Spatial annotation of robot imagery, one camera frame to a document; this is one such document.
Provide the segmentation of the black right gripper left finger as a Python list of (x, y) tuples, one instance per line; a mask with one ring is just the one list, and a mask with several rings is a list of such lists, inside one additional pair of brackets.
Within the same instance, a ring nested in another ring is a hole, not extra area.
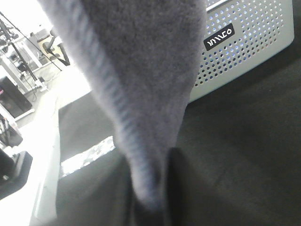
[(129, 166), (113, 150), (58, 181), (56, 225), (127, 226), (132, 200)]

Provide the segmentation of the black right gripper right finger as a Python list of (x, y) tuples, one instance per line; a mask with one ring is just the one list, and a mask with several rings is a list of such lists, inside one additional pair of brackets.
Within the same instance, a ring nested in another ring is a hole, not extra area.
[(171, 225), (209, 225), (212, 193), (179, 148), (169, 154), (167, 196)]

